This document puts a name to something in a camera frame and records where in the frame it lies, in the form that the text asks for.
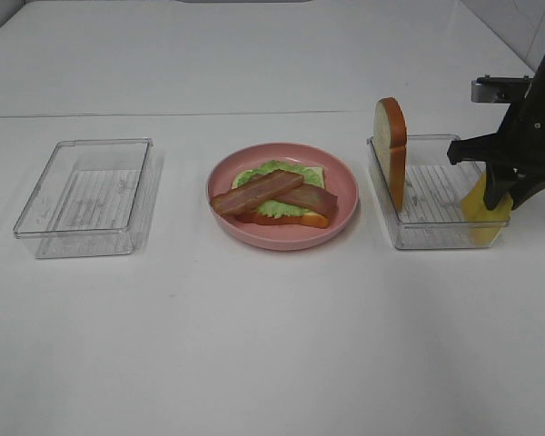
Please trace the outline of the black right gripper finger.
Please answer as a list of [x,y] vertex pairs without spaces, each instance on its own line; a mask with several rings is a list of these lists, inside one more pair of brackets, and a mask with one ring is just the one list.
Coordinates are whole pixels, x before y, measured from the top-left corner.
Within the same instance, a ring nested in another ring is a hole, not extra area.
[[487,210],[494,210],[503,196],[510,192],[510,188],[518,182],[516,171],[497,163],[485,164],[485,190],[483,201]]
[[509,189],[514,211],[533,195],[545,190],[545,173],[517,173],[517,182]]

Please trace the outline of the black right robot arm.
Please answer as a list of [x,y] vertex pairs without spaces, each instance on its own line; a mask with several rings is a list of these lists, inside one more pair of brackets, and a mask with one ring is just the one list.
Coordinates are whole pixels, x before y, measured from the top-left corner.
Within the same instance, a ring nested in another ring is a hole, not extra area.
[[451,142],[451,164],[484,162],[481,199],[488,210],[509,195],[518,208],[545,189],[545,55],[532,77],[492,77],[471,82],[471,100],[509,106],[498,131]]

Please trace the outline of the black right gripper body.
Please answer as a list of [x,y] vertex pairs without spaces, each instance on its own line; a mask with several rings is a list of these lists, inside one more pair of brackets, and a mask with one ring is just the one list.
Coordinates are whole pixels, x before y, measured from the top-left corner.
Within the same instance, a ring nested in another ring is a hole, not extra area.
[[531,84],[522,100],[507,105],[495,133],[451,142],[451,164],[475,161],[545,173],[545,84]]

